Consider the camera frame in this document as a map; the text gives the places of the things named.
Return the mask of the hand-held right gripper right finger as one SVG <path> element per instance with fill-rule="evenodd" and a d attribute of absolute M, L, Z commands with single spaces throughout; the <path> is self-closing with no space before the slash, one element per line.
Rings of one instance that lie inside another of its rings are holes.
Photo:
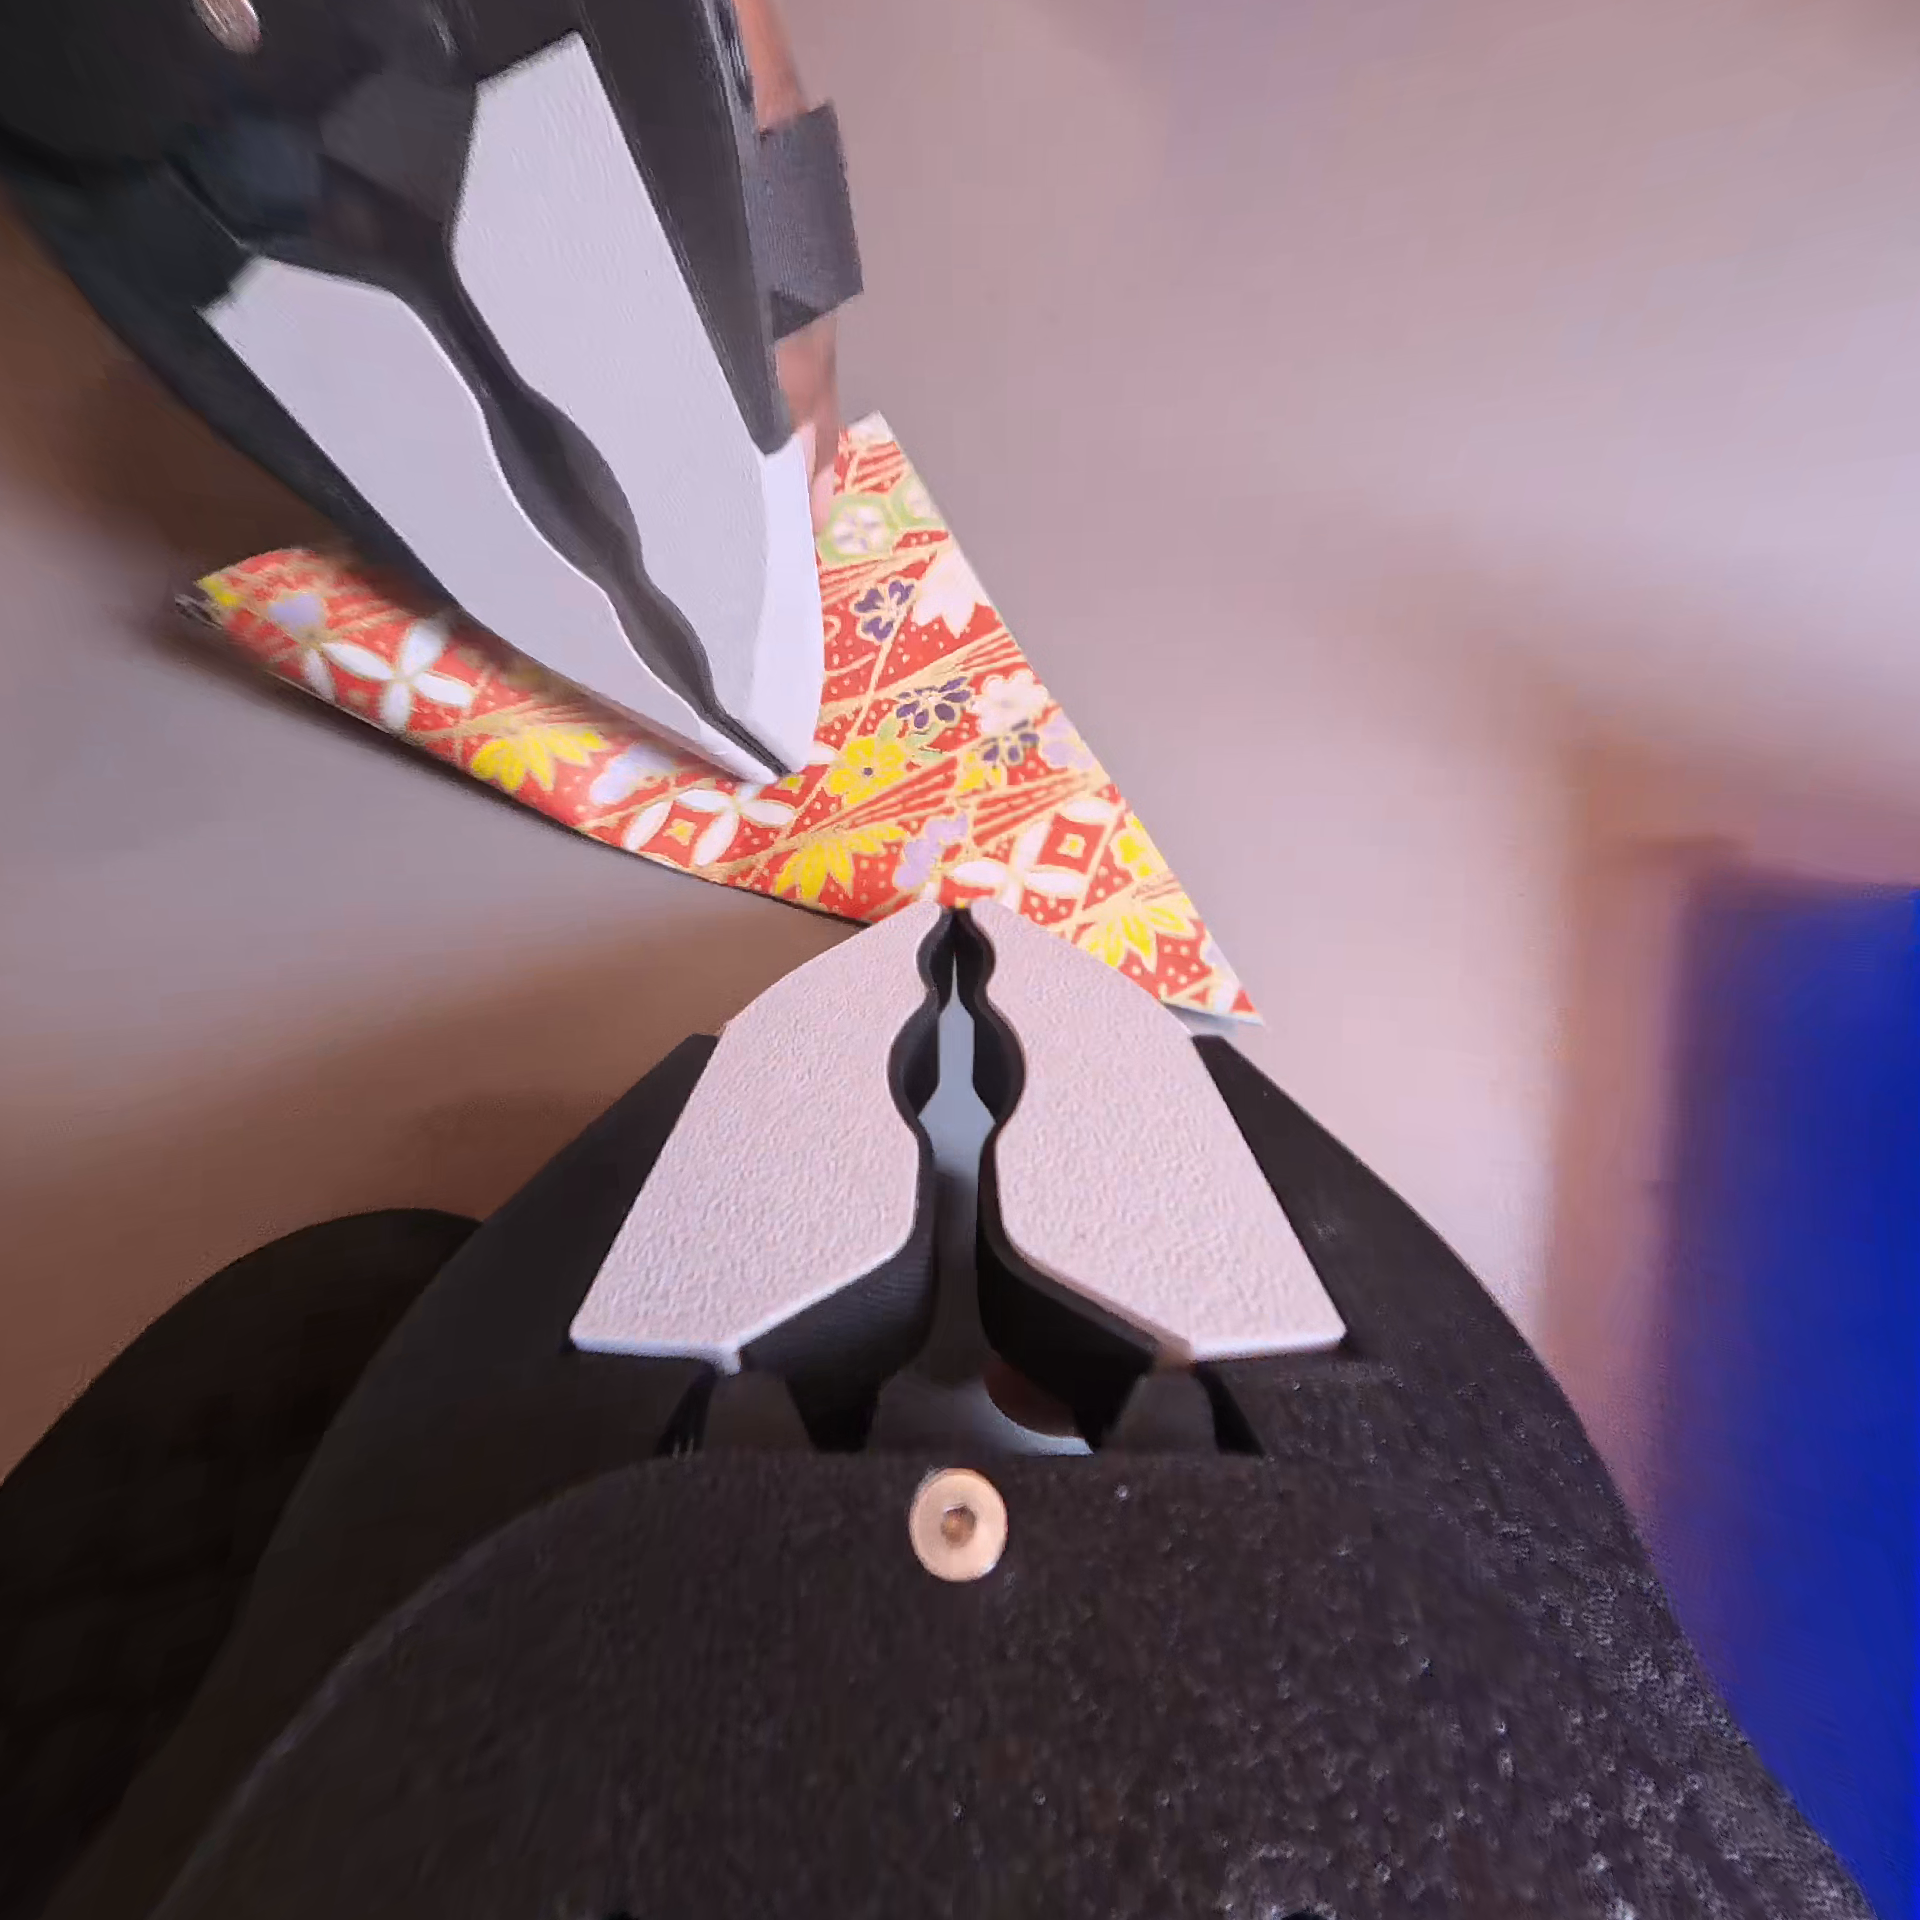
<path fill-rule="evenodd" d="M 1106 1437 L 1142 1381 L 1327 1357 L 1347 1321 L 1199 1037 L 993 900 L 963 915 L 977 1311 L 993 1353 Z"/>

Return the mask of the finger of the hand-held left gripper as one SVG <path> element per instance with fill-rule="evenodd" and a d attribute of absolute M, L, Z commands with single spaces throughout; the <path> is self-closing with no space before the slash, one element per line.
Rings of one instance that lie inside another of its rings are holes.
<path fill-rule="evenodd" d="M 803 769 L 825 679 L 809 454 L 756 445 L 583 34 L 478 86 L 450 262 L 610 471 L 720 716 Z"/>
<path fill-rule="evenodd" d="M 610 590 L 539 531 L 483 404 L 397 294 L 258 257 L 204 321 L 477 627 L 727 775 L 778 777 L 667 685 Z"/>

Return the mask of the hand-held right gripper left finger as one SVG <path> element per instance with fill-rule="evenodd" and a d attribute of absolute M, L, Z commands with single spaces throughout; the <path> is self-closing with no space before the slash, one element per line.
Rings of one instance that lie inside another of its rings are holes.
<path fill-rule="evenodd" d="M 781 1381 L 866 1437 L 933 1332 L 952 915 L 917 904 L 727 1021 L 569 1328 L 590 1357 Z"/>

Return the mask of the green backed red floral paper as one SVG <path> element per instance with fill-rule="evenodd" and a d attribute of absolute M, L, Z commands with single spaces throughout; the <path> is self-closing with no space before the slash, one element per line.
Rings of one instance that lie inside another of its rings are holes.
<path fill-rule="evenodd" d="M 1259 1025 L 878 412 L 843 430 L 835 486 L 822 706 L 786 777 L 714 773 L 343 555 L 245 559 L 183 612 L 273 681 L 594 845 L 849 924 L 996 902 L 1177 1013 Z"/>

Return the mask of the blue plastic bin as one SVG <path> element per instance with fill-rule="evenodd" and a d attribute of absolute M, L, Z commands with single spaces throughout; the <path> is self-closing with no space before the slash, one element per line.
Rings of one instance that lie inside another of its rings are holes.
<path fill-rule="evenodd" d="M 1732 1717 L 1878 1917 L 1916 1917 L 1916 893 L 1691 900 L 1652 1550 Z"/>

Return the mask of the black textured pad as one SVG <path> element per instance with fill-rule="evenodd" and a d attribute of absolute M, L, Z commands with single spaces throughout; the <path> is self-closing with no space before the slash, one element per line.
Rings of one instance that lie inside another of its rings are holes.
<path fill-rule="evenodd" d="M 326 1429 L 478 1231 L 359 1212 L 228 1262 L 3 1488 L 3 1914 L 39 1917 L 181 1726 Z"/>

